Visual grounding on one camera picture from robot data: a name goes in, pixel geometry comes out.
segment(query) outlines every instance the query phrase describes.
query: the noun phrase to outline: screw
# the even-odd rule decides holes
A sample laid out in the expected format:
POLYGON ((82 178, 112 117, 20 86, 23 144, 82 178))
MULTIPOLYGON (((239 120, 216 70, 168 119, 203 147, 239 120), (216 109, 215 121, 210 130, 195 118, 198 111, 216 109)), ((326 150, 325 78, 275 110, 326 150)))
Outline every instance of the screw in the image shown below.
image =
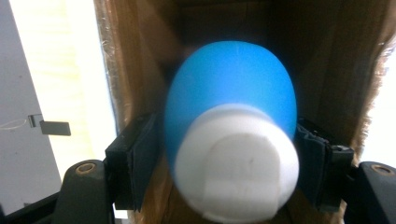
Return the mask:
POLYGON ((81 164, 77 169, 76 169, 76 173, 78 175, 85 175, 88 174, 90 172, 92 172, 95 168, 95 163, 91 163, 91 162, 87 162, 84 164, 81 164))
POLYGON ((395 173, 392 170, 390 170, 389 168, 387 168, 385 166, 374 164, 371 167, 374 171, 376 171, 377 173, 379 173, 381 175, 395 175, 395 173))

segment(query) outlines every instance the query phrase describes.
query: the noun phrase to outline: brown cardboard wall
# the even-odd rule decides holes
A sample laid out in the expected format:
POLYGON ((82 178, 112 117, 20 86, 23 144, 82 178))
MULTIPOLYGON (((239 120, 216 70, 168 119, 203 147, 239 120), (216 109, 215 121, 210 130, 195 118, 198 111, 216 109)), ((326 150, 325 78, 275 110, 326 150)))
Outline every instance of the brown cardboard wall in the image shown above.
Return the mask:
MULTIPOLYGON (((271 50, 290 73, 299 115, 349 144, 360 126, 381 43, 395 31, 386 26, 395 21, 388 10, 394 0, 96 0, 96 5, 120 128, 163 109, 177 67, 195 49, 232 39, 271 50)), ((136 223, 210 223, 180 198, 164 157, 142 212, 134 216, 136 223)), ((315 211, 297 192, 271 223, 338 219, 315 211)))

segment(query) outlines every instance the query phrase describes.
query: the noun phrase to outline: white plastic lid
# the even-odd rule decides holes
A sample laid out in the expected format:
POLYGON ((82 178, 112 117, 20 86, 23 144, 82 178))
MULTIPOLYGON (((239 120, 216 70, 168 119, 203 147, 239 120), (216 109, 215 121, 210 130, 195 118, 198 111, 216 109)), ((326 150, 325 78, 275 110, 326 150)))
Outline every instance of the white plastic lid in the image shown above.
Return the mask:
POLYGON ((297 183, 289 138, 260 110, 220 105, 190 126, 177 153, 177 187, 204 217, 247 223, 273 217, 297 183))

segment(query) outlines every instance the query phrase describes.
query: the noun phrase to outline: cardboard box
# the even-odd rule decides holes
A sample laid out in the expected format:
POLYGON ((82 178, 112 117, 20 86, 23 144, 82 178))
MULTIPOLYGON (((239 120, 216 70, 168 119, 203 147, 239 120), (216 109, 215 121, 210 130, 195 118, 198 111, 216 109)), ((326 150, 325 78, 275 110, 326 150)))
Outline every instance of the cardboard box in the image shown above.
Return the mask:
MULTIPOLYGON (((360 153, 362 117, 375 66, 395 34, 395 0, 95 0, 119 128, 161 111, 179 65, 195 49, 243 40, 288 69, 298 113, 360 153)), ((136 223, 209 223, 183 202, 157 167, 136 223)), ((271 223, 330 223, 297 192, 271 223)))

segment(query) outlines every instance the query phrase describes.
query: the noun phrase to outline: metal bracket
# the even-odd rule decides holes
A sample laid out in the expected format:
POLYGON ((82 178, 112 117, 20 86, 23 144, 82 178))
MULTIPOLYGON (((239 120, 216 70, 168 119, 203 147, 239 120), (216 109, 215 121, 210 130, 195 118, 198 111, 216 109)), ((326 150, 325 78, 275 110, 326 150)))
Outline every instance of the metal bracket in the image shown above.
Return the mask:
POLYGON ((396 169, 365 161, 349 176, 344 192, 346 224, 395 224, 396 169))
POLYGON ((68 122, 44 121, 43 115, 29 115, 30 127, 41 128, 43 134, 70 136, 70 126, 68 122))

